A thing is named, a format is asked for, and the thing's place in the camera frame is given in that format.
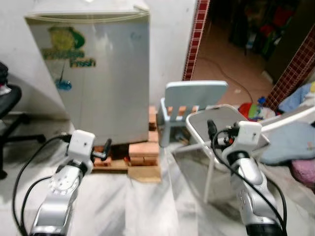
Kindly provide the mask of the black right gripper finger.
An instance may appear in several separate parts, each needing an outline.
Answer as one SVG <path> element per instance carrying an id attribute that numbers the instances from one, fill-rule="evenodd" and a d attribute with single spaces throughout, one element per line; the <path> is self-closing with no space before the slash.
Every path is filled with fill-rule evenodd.
<path id="1" fill-rule="evenodd" d="M 208 135 L 209 135 L 209 139 L 211 141 L 210 146 L 212 148 L 216 148 L 218 143 L 214 139 L 214 137 L 218 134 L 219 131 L 218 131 L 217 126 L 216 126 L 216 124 L 214 123 L 213 120 L 211 120 L 211 119 L 207 120 L 207 129 L 208 129 L 207 132 L 208 132 Z"/>

